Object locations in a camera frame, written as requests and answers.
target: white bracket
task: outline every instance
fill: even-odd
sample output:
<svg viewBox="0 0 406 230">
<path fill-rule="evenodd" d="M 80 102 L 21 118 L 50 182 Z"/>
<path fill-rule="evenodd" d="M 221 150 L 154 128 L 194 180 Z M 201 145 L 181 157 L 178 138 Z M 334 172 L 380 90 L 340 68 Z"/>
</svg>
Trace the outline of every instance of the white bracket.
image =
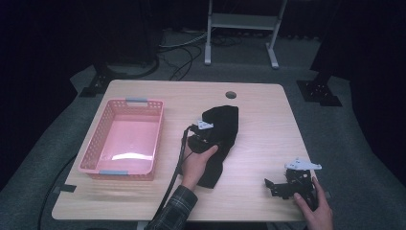
<svg viewBox="0 0 406 230">
<path fill-rule="evenodd" d="M 313 164 L 309 161 L 302 160 L 296 158 L 296 160 L 287 163 L 284 165 L 285 168 L 289 170 L 297 170 L 297 171 L 304 171 L 304 170 L 320 170 L 322 168 L 321 165 Z"/>
<path fill-rule="evenodd" d="M 214 127 L 213 124 L 205 123 L 203 121 L 197 121 L 197 125 L 199 126 L 199 129 L 208 129 Z"/>
</svg>

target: sleeve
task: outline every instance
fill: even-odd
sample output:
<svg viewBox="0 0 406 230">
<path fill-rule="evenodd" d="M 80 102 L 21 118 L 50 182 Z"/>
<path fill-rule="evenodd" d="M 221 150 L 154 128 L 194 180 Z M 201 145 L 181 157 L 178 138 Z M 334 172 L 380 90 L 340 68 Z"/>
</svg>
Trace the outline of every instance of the sleeve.
<svg viewBox="0 0 406 230">
<path fill-rule="evenodd" d="M 179 185 L 169 199 L 167 206 L 147 225 L 145 230 L 183 229 L 196 202 L 197 196 L 186 187 Z"/>
</svg>

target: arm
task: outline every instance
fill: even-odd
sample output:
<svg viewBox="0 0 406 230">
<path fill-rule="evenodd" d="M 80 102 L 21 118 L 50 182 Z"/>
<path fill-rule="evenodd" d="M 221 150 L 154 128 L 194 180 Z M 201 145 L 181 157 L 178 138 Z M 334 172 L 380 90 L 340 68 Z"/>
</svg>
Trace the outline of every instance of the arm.
<svg viewBox="0 0 406 230">
<path fill-rule="evenodd" d="M 309 230 L 332 230 L 332 210 L 328 206 L 325 191 L 315 177 L 313 177 L 313 184 L 316 187 L 317 199 L 319 201 L 319 207 L 314 212 L 311 211 L 299 194 L 294 195 L 295 201 L 304 213 Z"/>
<path fill-rule="evenodd" d="M 192 211 L 197 196 L 193 193 L 197 182 L 203 175 L 209 158 L 218 150 L 213 146 L 200 154 L 191 151 L 185 146 L 184 161 L 182 164 L 183 179 L 181 185 L 170 197 L 167 206 L 145 229 L 183 229 Z"/>
</svg>

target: pink plastic basket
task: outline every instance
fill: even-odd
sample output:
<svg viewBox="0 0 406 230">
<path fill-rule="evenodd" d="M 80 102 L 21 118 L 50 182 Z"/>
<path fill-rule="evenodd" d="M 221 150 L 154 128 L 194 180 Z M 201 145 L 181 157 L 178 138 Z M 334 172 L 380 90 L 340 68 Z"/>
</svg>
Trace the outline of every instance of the pink plastic basket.
<svg viewBox="0 0 406 230">
<path fill-rule="evenodd" d="M 163 112 L 159 101 L 109 100 L 79 171 L 93 179 L 153 180 Z"/>
</svg>

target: human hand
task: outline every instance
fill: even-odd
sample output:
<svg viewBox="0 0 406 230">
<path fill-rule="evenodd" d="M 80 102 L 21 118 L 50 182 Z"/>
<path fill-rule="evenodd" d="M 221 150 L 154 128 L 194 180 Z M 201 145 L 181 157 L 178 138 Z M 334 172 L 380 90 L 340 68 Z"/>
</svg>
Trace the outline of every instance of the human hand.
<svg viewBox="0 0 406 230">
<path fill-rule="evenodd" d="M 194 191 L 197 182 L 199 182 L 200 177 L 202 177 L 206 169 L 207 161 L 217 152 L 217 150 L 218 146 L 212 146 L 202 153 L 194 153 L 191 148 L 189 148 L 188 144 L 185 146 L 182 164 L 183 186 Z"/>
<path fill-rule="evenodd" d="M 313 177 L 313 184 L 316 187 L 319 207 L 314 212 L 311 211 L 302 196 L 297 193 L 293 195 L 295 202 L 304 213 L 309 230 L 332 230 L 332 210 L 328 206 L 325 191 L 316 177 Z"/>
</svg>

